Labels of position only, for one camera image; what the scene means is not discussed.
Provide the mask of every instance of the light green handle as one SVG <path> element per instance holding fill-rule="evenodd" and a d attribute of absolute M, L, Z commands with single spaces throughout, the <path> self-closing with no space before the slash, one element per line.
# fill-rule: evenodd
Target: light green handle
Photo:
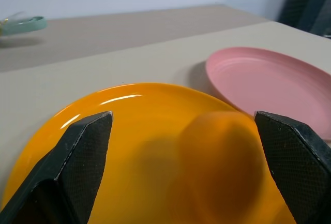
<path fill-rule="evenodd" d="M 42 16 L 17 21 L 9 20 L 7 23 L 0 24 L 0 36 L 37 31 L 47 26 L 46 19 Z"/>

